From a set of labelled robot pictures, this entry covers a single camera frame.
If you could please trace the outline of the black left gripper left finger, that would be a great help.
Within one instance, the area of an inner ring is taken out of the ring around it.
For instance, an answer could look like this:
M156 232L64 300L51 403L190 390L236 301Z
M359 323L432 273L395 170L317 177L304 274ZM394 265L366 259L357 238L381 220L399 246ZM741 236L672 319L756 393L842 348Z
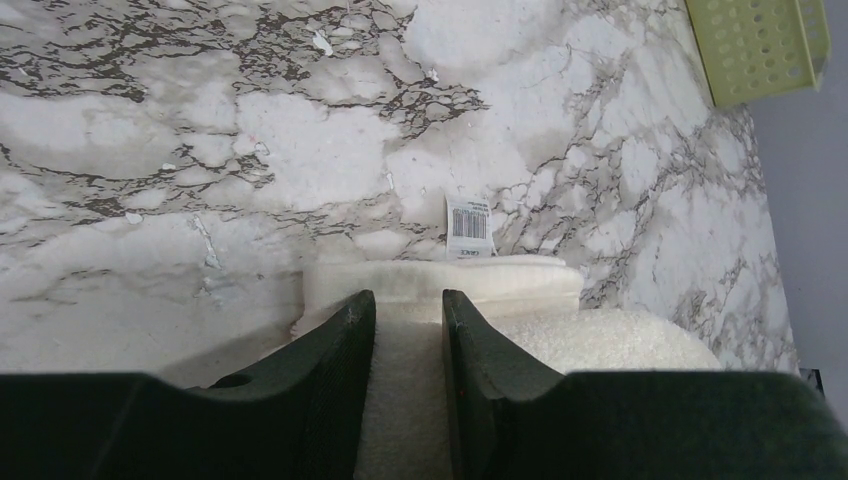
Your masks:
M1 379L5 479L350 479L376 330L372 292L213 385L143 373Z

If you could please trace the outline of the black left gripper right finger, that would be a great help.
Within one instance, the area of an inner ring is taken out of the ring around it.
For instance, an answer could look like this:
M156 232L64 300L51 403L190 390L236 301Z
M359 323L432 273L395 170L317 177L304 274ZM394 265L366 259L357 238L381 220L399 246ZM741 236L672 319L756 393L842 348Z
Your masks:
M772 372L571 373L442 297L457 479L843 479L847 436L822 397Z

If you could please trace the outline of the white terry towel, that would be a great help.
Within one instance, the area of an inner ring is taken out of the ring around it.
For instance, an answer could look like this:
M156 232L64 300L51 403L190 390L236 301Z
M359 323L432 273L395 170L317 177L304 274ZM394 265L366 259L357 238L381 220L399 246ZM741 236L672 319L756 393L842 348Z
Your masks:
M711 371L696 336L645 312L580 306L580 272L538 255L477 257L450 214L446 262L319 263L295 338L355 292L376 302L358 479L484 479L524 471L546 403L575 371Z

